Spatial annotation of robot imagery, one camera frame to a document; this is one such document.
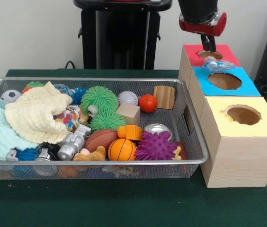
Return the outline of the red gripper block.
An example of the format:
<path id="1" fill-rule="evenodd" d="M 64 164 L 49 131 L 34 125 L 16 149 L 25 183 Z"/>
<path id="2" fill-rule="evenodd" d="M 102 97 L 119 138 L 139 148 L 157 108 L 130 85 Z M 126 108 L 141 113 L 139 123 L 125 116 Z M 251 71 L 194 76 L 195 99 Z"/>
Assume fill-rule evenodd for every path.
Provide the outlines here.
<path id="1" fill-rule="evenodd" d="M 227 14 L 225 12 L 218 12 L 212 20 L 199 25 L 187 23 L 182 14 L 179 16 L 180 28 L 186 32 L 201 34 L 203 49 L 210 52 L 216 52 L 215 36 L 220 36 L 223 33 L 226 22 Z"/>

